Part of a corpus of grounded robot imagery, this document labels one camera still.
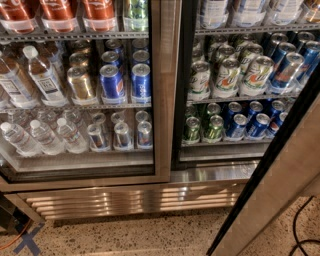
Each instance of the green can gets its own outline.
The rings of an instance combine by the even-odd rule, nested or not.
[[[223,119],[221,116],[213,115],[210,118],[210,122],[204,131],[204,137],[206,139],[214,140],[221,138],[223,129]]]
[[[200,120],[196,117],[189,117],[184,126],[184,140],[196,141],[200,138]]]

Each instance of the pepsi can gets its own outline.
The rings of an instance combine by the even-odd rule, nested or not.
[[[118,99],[125,96],[122,75],[116,66],[105,65],[100,69],[100,83],[106,98]]]
[[[150,67],[146,64],[133,66],[131,73],[132,95],[137,98],[151,97]]]
[[[270,123],[270,118],[266,114],[258,114],[253,117],[253,121],[246,127],[247,136],[260,138],[265,134]]]
[[[247,118],[242,114],[236,114],[229,128],[226,130],[226,136],[233,139],[238,139],[243,136],[246,128]]]

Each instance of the aluminum can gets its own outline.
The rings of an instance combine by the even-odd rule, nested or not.
[[[136,113],[136,121],[141,123],[143,121],[149,121],[149,114],[147,111],[141,110]]]
[[[226,130],[226,136],[233,139],[241,138],[246,129],[246,124],[247,118],[242,114],[236,114]]]
[[[260,56],[252,61],[242,83],[252,89],[261,89],[273,71],[273,61],[269,57]]]
[[[153,144],[152,125],[147,121],[138,124],[138,144],[141,146],[151,146]]]
[[[222,91],[233,90],[240,75],[240,64],[235,59],[222,61],[216,79],[215,87]]]
[[[132,41],[132,50],[133,53],[136,51],[147,51],[149,52],[149,39],[139,38]]]
[[[282,43],[282,42],[287,42],[288,37],[285,34],[282,33],[274,33],[270,40],[269,43],[264,51],[264,55],[271,57],[275,50],[277,49],[277,46]]]
[[[151,97],[150,67],[146,64],[133,66],[131,72],[132,95],[137,98]]]
[[[215,35],[211,37],[208,47],[208,60],[211,61],[212,56],[215,56],[217,49],[223,44],[228,44],[226,36]]]
[[[93,143],[95,148],[106,148],[108,146],[106,138],[104,137],[99,125],[90,124],[87,128],[87,132],[90,137],[90,141]]]
[[[48,20],[70,20],[74,18],[69,0],[40,0],[43,12]],[[70,32],[74,29],[73,23],[68,22],[66,29],[54,29],[56,32]]]
[[[299,53],[288,53],[272,79],[272,86],[286,88],[289,86],[296,73],[299,71],[304,58]]]
[[[252,34],[239,35],[237,40],[234,42],[235,55],[238,58],[242,49],[249,43],[255,42],[255,37]]]
[[[246,127],[247,135],[253,138],[262,137],[270,123],[270,118],[266,114],[258,114],[253,117],[253,121]]]
[[[278,70],[279,65],[280,65],[281,61],[284,59],[284,57],[288,53],[295,52],[295,51],[296,51],[296,47],[293,44],[282,42],[278,45],[277,49],[275,50],[275,52],[273,53],[273,55],[271,57],[271,59],[274,62],[274,66],[273,66],[273,72],[270,75],[270,79],[273,79],[273,77],[276,74],[276,71]]]
[[[310,32],[301,31],[297,34],[296,38],[293,40],[293,44],[297,48],[297,53],[300,53],[302,47],[309,41],[314,41],[315,36]]]
[[[304,62],[296,75],[298,81],[301,80],[304,73],[310,68],[312,62],[317,58],[320,52],[320,42],[309,41],[300,52],[304,58]]]
[[[30,0],[7,0],[0,2],[0,13],[5,20],[8,21],[26,21],[24,24],[27,29],[14,30],[18,34],[31,33],[34,26],[30,22],[34,13],[31,8]]]
[[[114,132],[115,132],[117,144],[119,145],[119,147],[125,148],[131,145],[132,137],[130,134],[129,126],[126,123],[124,122],[117,123],[114,126]]]
[[[209,119],[207,126],[205,127],[204,137],[206,139],[215,140],[221,138],[223,130],[223,119],[221,116],[213,115]]]
[[[120,40],[110,39],[105,42],[107,51],[114,51],[119,54],[122,61],[124,61],[124,48]]]
[[[274,100],[271,102],[269,107],[266,109],[265,114],[269,116],[270,120],[273,120],[280,113],[284,112],[285,105],[280,100]]]
[[[100,83],[107,98],[118,99],[125,96],[122,75],[116,66],[105,65],[100,69]]]
[[[230,102],[223,113],[224,128],[227,129],[236,114],[242,112],[242,107],[238,102]]]
[[[150,54],[147,51],[136,51],[132,55],[132,64],[147,64],[150,66]]]
[[[239,55],[239,62],[240,62],[240,75],[243,77],[250,63],[256,59],[258,56],[263,55],[263,49],[260,45],[249,43]]]
[[[207,92],[209,88],[210,69],[205,61],[194,62],[191,66],[190,89],[193,93]]]
[[[268,137],[274,137],[276,135],[284,120],[286,119],[287,115],[288,113],[283,112],[280,115],[276,116],[276,118],[270,122],[266,131]]]
[[[195,141],[200,138],[199,135],[200,130],[200,120],[196,117],[189,117],[186,120],[185,126],[184,126],[184,140],[185,141]]]
[[[85,68],[70,68],[67,72],[67,80],[77,99],[88,100],[96,97],[89,73]]]
[[[104,52],[101,55],[101,60],[103,65],[116,66],[119,69],[120,73],[123,75],[123,62],[122,59],[120,59],[118,53],[114,51]]]

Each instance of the can lid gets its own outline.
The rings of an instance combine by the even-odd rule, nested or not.
[[[136,76],[147,76],[150,74],[150,67],[146,64],[137,64],[133,66],[132,73]]]

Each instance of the soda can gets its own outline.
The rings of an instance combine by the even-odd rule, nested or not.
[[[223,119],[221,116],[213,115],[209,119],[207,126],[205,126],[203,136],[206,139],[215,140],[221,138],[223,130]]]
[[[310,32],[301,31],[297,34],[295,39],[293,40],[293,44],[297,48],[297,53],[300,53],[302,47],[309,41],[314,41],[315,36]]]
[[[288,41],[288,37],[285,34],[274,33],[269,40],[269,43],[264,51],[264,55],[271,57],[275,52],[277,46],[280,43],[287,42],[287,41]]]
[[[67,80],[77,99],[89,100],[96,97],[90,76],[85,68],[70,68],[67,72]]]
[[[211,57],[215,56],[217,49],[223,44],[228,44],[228,39],[226,36],[214,35],[211,37],[208,47],[208,60],[211,61]]]
[[[242,114],[236,114],[226,130],[226,136],[233,139],[241,138],[246,129],[246,124],[247,118]]]
[[[274,100],[271,102],[269,107],[265,110],[265,114],[270,117],[270,120],[273,120],[280,113],[284,112],[285,105],[280,100]]]
[[[269,57],[260,56],[252,61],[242,80],[247,89],[262,89],[273,71],[273,61]]]
[[[239,55],[240,76],[243,77],[247,72],[250,63],[258,56],[263,55],[263,49],[260,45],[249,43]]]
[[[194,62],[191,66],[190,89],[193,93],[207,92],[209,88],[210,69],[205,61]]]
[[[185,141],[195,141],[198,140],[200,130],[200,120],[196,117],[189,117],[186,120],[185,126],[184,126],[184,140]]]
[[[148,38],[139,38],[132,40],[132,52],[136,51],[147,51],[149,52],[149,39]]]
[[[138,144],[141,146],[151,146],[153,144],[152,125],[147,121],[138,124]]]
[[[95,148],[106,148],[108,146],[106,138],[104,137],[102,129],[99,125],[90,124],[87,131],[90,141]]]
[[[230,102],[223,113],[224,128],[227,129],[236,114],[240,114],[242,107],[238,102]]]
[[[114,51],[107,51],[101,55],[102,65],[116,66],[123,75],[123,62],[118,53]]]
[[[130,134],[130,129],[126,123],[124,122],[117,123],[114,126],[114,132],[115,132],[116,141],[119,147],[125,148],[131,145],[132,138]]]
[[[215,87],[222,91],[233,90],[240,75],[240,63],[235,59],[222,61]]]
[[[150,66],[150,54],[147,51],[136,51],[132,56],[132,64],[147,64]]]
[[[250,42],[251,43],[255,42],[255,37],[252,34],[242,34],[242,35],[238,36],[237,40],[234,42],[236,58],[239,57],[240,52],[242,51],[242,49],[246,45],[248,45]]]
[[[298,71],[296,78],[300,81],[304,73],[310,68],[312,62],[317,58],[320,52],[320,42],[309,41],[300,51],[304,58],[304,62]]]
[[[122,75],[116,66],[105,65],[100,69],[100,83],[107,98],[119,99],[125,96]]]
[[[149,121],[149,114],[147,111],[141,110],[136,113],[136,121],[138,123]]]
[[[124,48],[120,40],[110,39],[105,42],[107,51],[114,51],[119,54],[120,59],[124,61]]]
[[[295,78],[301,65],[304,62],[304,58],[299,53],[288,53],[272,79],[271,83],[276,88],[286,88],[290,85],[290,82]]]
[[[260,138],[264,136],[270,123],[270,118],[266,114],[258,114],[253,117],[253,121],[247,125],[246,131],[249,137]]]
[[[132,95],[137,98],[151,97],[150,67],[146,64],[133,66],[131,72]]]
[[[270,75],[270,80],[273,79],[274,75],[276,74],[276,71],[279,68],[279,65],[283,58],[290,52],[295,52],[296,47],[293,44],[282,42],[278,45],[277,49],[273,53],[271,59],[274,62],[273,66],[273,72]]]
[[[266,130],[266,135],[268,138],[273,138],[276,135],[284,120],[286,119],[287,115],[287,112],[283,112],[280,115],[276,116],[276,118],[270,122]]]

